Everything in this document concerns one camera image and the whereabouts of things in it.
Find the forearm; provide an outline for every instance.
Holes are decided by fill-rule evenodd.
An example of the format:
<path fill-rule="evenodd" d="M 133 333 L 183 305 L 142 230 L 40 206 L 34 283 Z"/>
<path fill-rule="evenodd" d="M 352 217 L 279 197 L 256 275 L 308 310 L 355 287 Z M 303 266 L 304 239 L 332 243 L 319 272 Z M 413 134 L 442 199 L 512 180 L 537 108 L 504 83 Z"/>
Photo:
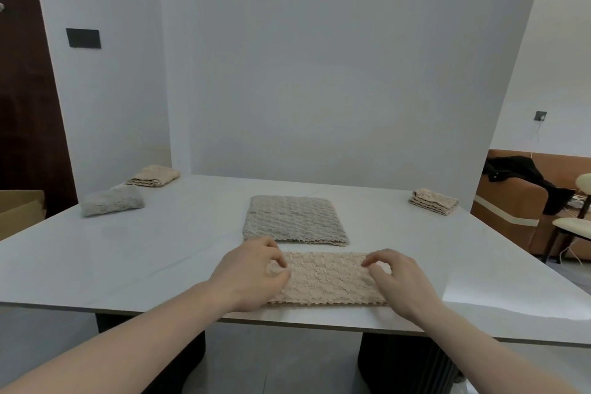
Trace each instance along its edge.
<path fill-rule="evenodd" d="M 447 307 L 418 325 L 443 349 L 480 394 L 575 394 Z"/>
<path fill-rule="evenodd" d="M 2 394 L 141 392 L 226 306 L 200 283 L 27 373 Z"/>

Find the sofa armrest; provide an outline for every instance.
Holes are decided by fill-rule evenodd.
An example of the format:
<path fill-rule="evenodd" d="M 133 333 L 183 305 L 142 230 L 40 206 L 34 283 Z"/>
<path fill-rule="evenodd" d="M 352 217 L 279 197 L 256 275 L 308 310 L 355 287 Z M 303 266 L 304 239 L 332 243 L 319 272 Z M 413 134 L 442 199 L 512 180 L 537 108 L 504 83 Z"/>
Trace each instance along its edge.
<path fill-rule="evenodd" d="M 482 175 L 471 213 L 528 250 L 547 200 L 545 189 L 524 179 L 490 182 Z"/>

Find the person's left hand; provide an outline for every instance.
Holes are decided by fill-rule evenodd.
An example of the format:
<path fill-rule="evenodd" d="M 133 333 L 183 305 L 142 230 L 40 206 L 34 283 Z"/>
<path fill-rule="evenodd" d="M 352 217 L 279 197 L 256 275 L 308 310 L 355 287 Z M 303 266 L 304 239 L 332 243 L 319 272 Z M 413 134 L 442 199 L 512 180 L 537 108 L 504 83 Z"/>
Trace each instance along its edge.
<path fill-rule="evenodd" d="M 209 283 L 215 295 L 227 301 L 228 312 L 255 310 L 287 284 L 291 271 L 269 275 L 267 266 L 271 260 L 287 268 L 281 250 L 270 237 L 247 240 L 223 257 Z"/>

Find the human arm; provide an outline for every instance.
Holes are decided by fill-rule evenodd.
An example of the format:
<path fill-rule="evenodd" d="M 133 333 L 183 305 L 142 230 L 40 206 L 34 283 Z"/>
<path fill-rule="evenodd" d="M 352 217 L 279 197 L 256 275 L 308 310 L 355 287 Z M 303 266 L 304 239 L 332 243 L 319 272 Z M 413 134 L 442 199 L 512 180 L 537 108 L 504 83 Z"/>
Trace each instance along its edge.
<path fill-rule="evenodd" d="M 210 323 L 259 308 L 279 293 L 290 272 L 269 276 L 270 260 L 287 267 L 269 237 L 246 241 L 224 256 L 207 282 L 33 369 L 0 393 L 139 393 Z"/>
<path fill-rule="evenodd" d="M 392 274 L 378 261 L 389 264 Z M 362 266 L 394 312 L 421 327 L 480 394 L 580 394 L 447 308 L 414 259 L 384 249 L 369 254 Z"/>

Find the electrical socket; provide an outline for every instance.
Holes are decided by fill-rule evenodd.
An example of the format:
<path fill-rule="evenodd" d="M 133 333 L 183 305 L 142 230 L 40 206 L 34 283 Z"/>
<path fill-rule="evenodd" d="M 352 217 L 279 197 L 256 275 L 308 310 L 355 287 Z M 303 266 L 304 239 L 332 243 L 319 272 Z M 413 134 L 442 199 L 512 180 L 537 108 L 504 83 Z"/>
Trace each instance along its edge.
<path fill-rule="evenodd" d="M 534 117 L 535 121 L 544 121 L 546 120 L 546 111 L 536 111 L 536 116 Z"/>

